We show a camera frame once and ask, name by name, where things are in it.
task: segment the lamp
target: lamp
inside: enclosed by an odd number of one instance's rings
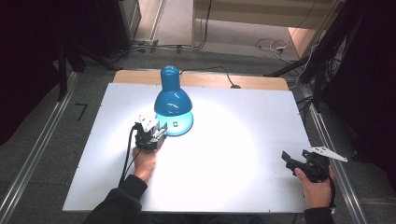
[[[160,126],[167,123],[169,136],[179,136],[189,131],[193,123],[192,102],[180,88],[180,74],[176,67],[167,65],[161,70],[163,90],[155,100],[154,111]]]

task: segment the black sleeve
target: black sleeve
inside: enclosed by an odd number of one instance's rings
[[[142,209],[139,200],[147,187],[143,180],[129,175],[121,186],[111,190],[105,200],[93,209],[84,224],[136,223]]]
[[[334,224],[332,210],[328,207],[306,209],[304,216],[306,224]]]

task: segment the desk panel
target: desk panel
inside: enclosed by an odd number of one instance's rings
[[[118,185],[128,135],[161,86],[109,84],[64,211],[91,211]],[[310,148],[289,91],[183,87],[191,130],[168,137],[141,203],[146,212],[300,213],[303,189],[280,158]]]

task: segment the person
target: person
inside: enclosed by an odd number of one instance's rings
[[[139,223],[142,205],[139,200],[147,189],[149,179],[155,168],[157,153],[133,149],[134,174],[128,175],[118,188],[112,189],[105,200],[99,203],[87,216],[84,224],[124,224]],[[330,176],[334,179],[332,168],[329,169]],[[311,183],[305,173],[295,169],[297,177],[304,187],[304,197],[307,209],[304,211],[307,224],[330,224],[333,223],[331,210],[329,208],[332,191],[330,181]]]

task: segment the hand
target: hand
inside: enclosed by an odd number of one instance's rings
[[[157,152],[159,149],[152,152],[147,152],[135,147],[132,151],[134,159],[134,175],[148,183],[152,176],[157,161]]]
[[[330,200],[332,199],[330,179],[319,183],[312,183],[300,168],[295,168],[294,172],[304,187],[306,206],[308,208],[329,207]],[[331,166],[329,166],[329,173],[332,180],[335,180],[335,174]]]

